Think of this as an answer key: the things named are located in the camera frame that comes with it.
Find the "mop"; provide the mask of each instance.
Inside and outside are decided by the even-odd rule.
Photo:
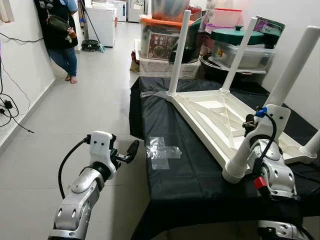
[[[102,45],[102,43],[100,42],[100,40],[99,40],[99,37],[98,37],[98,34],[97,34],[97,32],[96,32],[96,30],[95,30],[95,28],[94,28],[94,25],[92,24],[92,21],[91,21],[91,19],[90,19],[90,16],[89,16],[89,14],[88,14],[88,12],[87,12],[87,9],[86,9],[86,6],[85,6],[85,4],[84,4],[84,1],[83,0],[80,0],[80,2],[81,2],[81,5],[82,5],[82,7],[83,7],[83,10],[84,10],[84,12],[85,12],[85,14],[87,15],[87,17],[88,17],[88,19],[89,19],[89,22],[90,22],[90,24],[91,24],[91,26],[92,26],[92,29],[93,29],[93,31],[94,31],[94,34],[95,34],[95,36],[96,36],[96,39],[98,40],[98,41],[96,41],[96,40],[84,40],[83,42],[82,42],[82,47],[83,47],[83,49],[84,50],[90,50],[90,51],[95,51],[95,50],[97,50],[97,49],[100,49],[100,52],[101,53],[104,53],[105,52],[105,47]]]

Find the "table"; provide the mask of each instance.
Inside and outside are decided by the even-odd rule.
[[[319,186],[317,183],[296,176],[300,196],[296,205],[264,201],[257,196],[251,175],[245,176],[239,184],[226,182],[220,165],[175,107],[155,95],[158,91],[166,91],[169,83],[168,78],[140,77],[131,88],[131,134],[144,139],[145,146],[150,144],[150,137],[164,137],[167,146],[179,147],[182,152],[180,159],[168,159],[167,170],[153,170],[151,160],[147,158],[150,202],[132,240],[149,240],[163,231],[196,224],[274,217],[279,221],[297,221],[301,216],[320,215],[320,191],[309,195]],[[215,81],[179,80],[177,92],[216,90],[221,86],[221,82]],[[262,106],[268,94],[256,83],[240,81],[234,82],[230,90],[252,108]],[[285,132],[298,143],[304,145],[316,131],[296,112],[291,112]],[[290,167],[320,181],[319,159],[310,165],[295,163]],[[297,209],[301,215],[293,214]]]

